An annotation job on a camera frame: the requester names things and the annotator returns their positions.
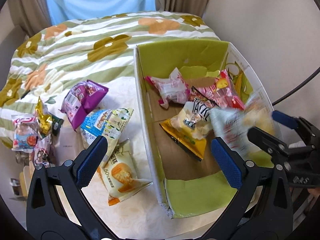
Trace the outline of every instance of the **plastic wrapper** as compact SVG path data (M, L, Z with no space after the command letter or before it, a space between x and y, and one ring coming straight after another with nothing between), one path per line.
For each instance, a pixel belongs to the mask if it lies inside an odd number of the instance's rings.
M81 125L84 148L87 149L99 135L103 135L108 140L108 150L100 164L101 168L104 168L109 160L132 113L133 109L131 108L114 110L96 109L85 117L85 120Z
M186 102L178 115L161 122L161 127L186 152L201 161L207 144L206 136L212 130L208 108L201 100Z
M91 80L79 82L70 89L62 102L61 112L67 114L74 130L97 107L108 91L108 88Z
M158 102L165 109L169 108L169 101L185 104L188 100L188 85L177 68L171 72L169 78L147 76L145 80L159 91L161 99Z
M38 98L38 103L35 106L35 116L38 123L38 133L40 138L48 136L52 131L52 116L40 97Z
M128 139L116 147L107 165L103 169L98 168L98 174L108 190L109 206L133 196L152 183L148 179L138 179Z
M189 100L194 101L195 98L198 98L199 100L201 100L207 107L210 107L210 108L219 107L215 101L206 98L195 87L191 87L190 94L189 94Z
M29 155L30 174L32 175L36 166L42 163L46 168L55 166L55 158L53 154L52 137L49 134L42 140L38 140L34 147L34 151Z
M213 108L209 114L215 136L221 137L243 159L248 153L260 150L248 140L247 132L251 127L257 126L272 135L275 133L271 113L259 92L253 93L245 106L244 111Z
M244 104L239 98L226 70L222 70L212 86L197 88L206 98L216 102L221 108L237 108L244 110Z
M64 120L59 117L56 117L53 114L51 114L51 116L52 116L52 134L55 136L58 136Z
M31 153L38 141L38 125L34 114L13 115L13 151Z

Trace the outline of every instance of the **blue snack package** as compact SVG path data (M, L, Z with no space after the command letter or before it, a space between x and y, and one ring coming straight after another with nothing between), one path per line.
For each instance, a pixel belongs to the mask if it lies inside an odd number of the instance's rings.
M13 115L13 151L31 153L38 141L37 121L33 114Z

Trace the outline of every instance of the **floral comforter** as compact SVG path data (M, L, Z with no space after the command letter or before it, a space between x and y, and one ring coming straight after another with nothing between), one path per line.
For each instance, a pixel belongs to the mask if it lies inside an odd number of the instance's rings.
M0 92L0 139L12 147L11 116L32 113L39 96L52 114L66 119L59 109L76 83L91 79L108 85L121 77L134 78L137 44L178 38L218 39L200 17L171 12L70 20L42 30L12 57L7 83Z

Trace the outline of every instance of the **barcode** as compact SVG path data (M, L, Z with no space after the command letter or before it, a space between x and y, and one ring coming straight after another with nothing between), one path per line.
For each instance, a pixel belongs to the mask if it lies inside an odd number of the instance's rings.
M76 100L77 98L73 94L67 94L66 101L68 101L71 105L73 105L76 102Z

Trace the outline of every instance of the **snack pile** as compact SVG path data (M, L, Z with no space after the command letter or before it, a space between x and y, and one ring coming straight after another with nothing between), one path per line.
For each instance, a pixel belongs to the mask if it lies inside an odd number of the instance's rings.
M179 73L179 71L174 69L168 80L172 80L173 73ZM179 80L186 84L180 73L178 76ZM159 79L146 77L146 80L155 82ZM155 87L163 99L160 87L156 85ZM178 95L184 91L181 86L180 88L180 90L171 89L169 98L178 98ZM249 128L257 126L274 134L272 118L259 93L253 93L244 104L227 70L220 71L212 85L208 87L192 86L185 94L188 95L188 101L184 103L178 115L164 120L160 126L179 146L199 161L204 158L206 137L210 132L214 132L215 137L221 137L244 159L248 153L259 150L248 141Z
M13 115L13 151L29 153L31 175L38 164L55 165L52 135L57 136L63 119L49 113L39 97L33 114Z
M133 114L133 109L98 107L108 91L107 87L91 80L81 81L67 93L60 111L67 115L74 133L80 127L85 149L97 136L102 135L107 138L108 148L97 172L109 192L108 204L111 206L133 196L152 181L138 178L132 161L129 139L118 144L121 133ZM56 137L59 141L63 122L63 119L48 111L40 97L33 114L12 116L14 128L12 150L29 154L31 176L40 163L46 168L55 166L55 148L52 139Z
M235 89L226 70L221 71L216 78L210 77L210 82L206 83L209 86L204 87L188 86L177 68L167 79L150 76L145 79L160 94L158 102L162 111L170 113L173 110L176 113L161 121L160 126L199 161L205 158L210 133L223 138L242 158L256 150L256 146L246 136L249 128L258 126L268 133L274 133L273 121L260 94L253 93L244 104L237 93L241 84L237 84ZM85 149L99 135L108 140L108 148L97 172L108 190L108 204L111 206L133 196L152 181L138 178L129 139L118 142L133 109L98 107L108 91L109 88L91 80L81 81L70 89L60 111L67 115L74 132L80 127L78 130ZM180 112L176 111L177 105L168 110L169 102L183 107ZM30 173L40 163L45 167L54 166L52 139L56 137L59 140L63 119L51 114L39 97L33 114L14 115L12 123L12 150L29 154Z

